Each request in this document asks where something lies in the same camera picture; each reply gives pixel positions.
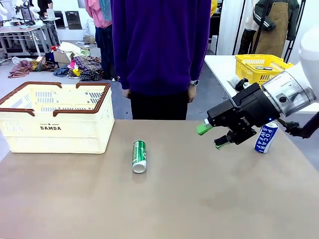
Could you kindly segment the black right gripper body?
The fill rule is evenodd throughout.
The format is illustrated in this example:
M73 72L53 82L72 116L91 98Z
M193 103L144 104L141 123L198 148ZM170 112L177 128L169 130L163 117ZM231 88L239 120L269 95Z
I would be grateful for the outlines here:
M234 135L234 144L241 144L257 132L254 126L274 120L274 105L257 83L240 91L231 99L207 111L207 119L213 127L226 127L227 134Z

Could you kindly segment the person's left hand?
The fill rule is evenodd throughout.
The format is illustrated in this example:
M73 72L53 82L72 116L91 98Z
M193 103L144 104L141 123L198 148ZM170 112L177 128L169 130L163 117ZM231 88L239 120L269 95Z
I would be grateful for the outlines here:
M192 103L196 96L196 86L189 85L187 89L187 94L188 94L188 103Z

